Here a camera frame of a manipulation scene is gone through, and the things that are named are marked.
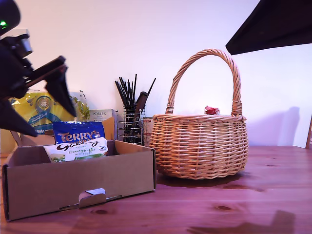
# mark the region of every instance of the white wall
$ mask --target white wall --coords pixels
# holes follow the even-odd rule
[[[165,112],[172,79],[206,48],[225,44],[259,0],[17,0],[28,28],[35,68],[67,58],[70,91],[82,89],[91,109],[122,104],[114,80],[134,79],[137,94],[157,78],[147,115]],[[312,114],[312,45],[234,56],[242,82],[243,115],[251,145],[305,146]],[[205,57],[183,76],[176,114],[202,114],[206,105],[230,114],[231,72]]]

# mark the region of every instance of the red wrapped candy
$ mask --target red wrapped candy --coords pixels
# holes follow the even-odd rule
[[[205,107],[205,114],[207,114],[207,115],[219,115],[220,111],[218,108],[206,106]]]

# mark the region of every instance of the cardboard box flap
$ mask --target cardboard box flap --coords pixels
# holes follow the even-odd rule
[[[17,167],[49,162],[51,160],[43,147],[24,146],[17,147],[8,157],[6,164],[8,167]]]

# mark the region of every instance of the wooden chair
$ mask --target wooden chair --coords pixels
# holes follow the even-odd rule
[[[310,128],[309,128],[309,133],[308,133],[306,149],[312,150],[312,118],[311,118],[311,122],[310,122]]]

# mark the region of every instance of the wire utensil holder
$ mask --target wire utensil holder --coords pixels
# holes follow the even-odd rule
[[[122,120],[118,121],[118,140],[143,145],[143,118],[145,117],[145,107],[140,114],[136,113],[136,107],[123,106]]]

